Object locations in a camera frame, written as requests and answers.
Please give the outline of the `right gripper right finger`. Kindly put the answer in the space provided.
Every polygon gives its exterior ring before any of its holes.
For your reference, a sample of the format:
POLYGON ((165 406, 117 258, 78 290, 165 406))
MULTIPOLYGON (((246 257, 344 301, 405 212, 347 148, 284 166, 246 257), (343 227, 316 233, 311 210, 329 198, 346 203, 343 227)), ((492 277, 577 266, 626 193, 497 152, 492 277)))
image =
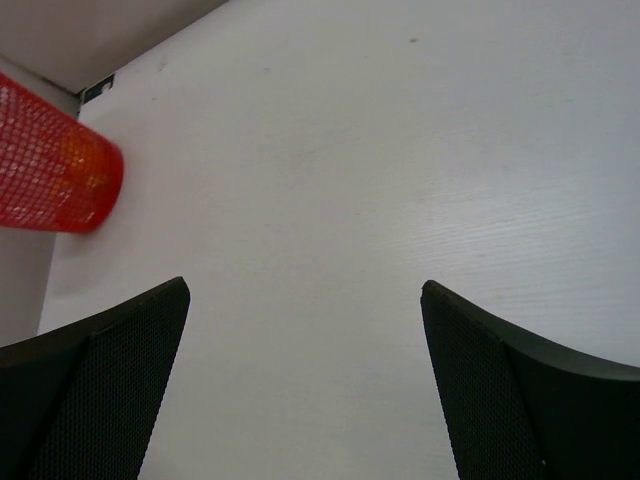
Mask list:
POLYGON ((638 368, 550 341, 433 280, 421 309, 459 478, 638 478, 638 368))

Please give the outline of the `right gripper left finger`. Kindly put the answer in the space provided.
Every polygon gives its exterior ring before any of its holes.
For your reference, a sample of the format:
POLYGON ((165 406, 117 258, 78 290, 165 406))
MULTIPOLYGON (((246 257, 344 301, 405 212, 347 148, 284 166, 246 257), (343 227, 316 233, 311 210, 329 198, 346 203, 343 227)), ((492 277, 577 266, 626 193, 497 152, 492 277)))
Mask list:
POLYGON ((189 304, 176 277, 2 347, 2 478, 137 478, 189 304))

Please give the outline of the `orange plastic bottle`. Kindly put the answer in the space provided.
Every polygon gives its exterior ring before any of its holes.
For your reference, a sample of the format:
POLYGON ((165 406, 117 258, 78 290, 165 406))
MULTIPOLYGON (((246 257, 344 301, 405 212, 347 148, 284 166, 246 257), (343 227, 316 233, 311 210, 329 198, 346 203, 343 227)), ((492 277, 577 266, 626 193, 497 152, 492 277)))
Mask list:
POLYGON ((98 196, 111 182, 110 147, 84 130, 71 130, 58 142, 62 171, 54 183, 58 195, 79 191, 98 196))

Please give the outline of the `red mesh plastic bin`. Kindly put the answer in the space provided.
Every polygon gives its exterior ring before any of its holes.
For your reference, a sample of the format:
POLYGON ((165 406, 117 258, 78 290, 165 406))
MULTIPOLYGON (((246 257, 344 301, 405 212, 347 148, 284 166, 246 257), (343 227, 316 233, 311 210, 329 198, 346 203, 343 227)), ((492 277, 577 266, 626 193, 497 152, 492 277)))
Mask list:
POLYGON ((124 176, 121 150, 6 75, 1 76, 1 225, 84 234, 98 228, 118 199, 124 176), (111 182, 103 194, 58 195, 58 142, 84 130, 110 147, 111 182))

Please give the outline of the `small dark table label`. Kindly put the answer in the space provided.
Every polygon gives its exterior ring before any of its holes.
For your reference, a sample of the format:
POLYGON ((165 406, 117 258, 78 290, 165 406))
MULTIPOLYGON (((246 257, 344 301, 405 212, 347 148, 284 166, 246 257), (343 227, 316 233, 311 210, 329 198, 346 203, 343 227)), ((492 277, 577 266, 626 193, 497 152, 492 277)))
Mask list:
POLYGON ((80 95, 81 104, 84 105, 111 90, 114 85, 114 80, 115 74, 111 73, 109 76, 101 79, 94 85, 84 89, 80 95))

